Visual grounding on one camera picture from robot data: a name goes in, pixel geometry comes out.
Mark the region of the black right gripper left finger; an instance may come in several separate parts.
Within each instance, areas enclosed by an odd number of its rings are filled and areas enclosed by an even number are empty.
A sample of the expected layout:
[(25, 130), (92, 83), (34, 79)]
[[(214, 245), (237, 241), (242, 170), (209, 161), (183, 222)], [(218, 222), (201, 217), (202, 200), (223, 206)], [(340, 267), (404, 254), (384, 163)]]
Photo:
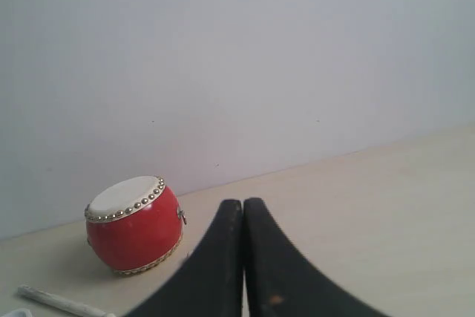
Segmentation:
[(243, 210), (220, 203), (203, 239), (181, 267), (129, 316), (241, 316)]

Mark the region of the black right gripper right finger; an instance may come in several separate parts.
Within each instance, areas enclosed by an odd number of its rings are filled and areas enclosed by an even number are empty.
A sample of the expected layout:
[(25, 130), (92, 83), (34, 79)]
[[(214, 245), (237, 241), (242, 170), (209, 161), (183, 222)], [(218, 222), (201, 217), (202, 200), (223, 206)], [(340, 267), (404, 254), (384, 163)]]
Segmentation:
[(244, 271), (250, 316), (383, 316), (314, 267), (264, 201), (243, 203)]

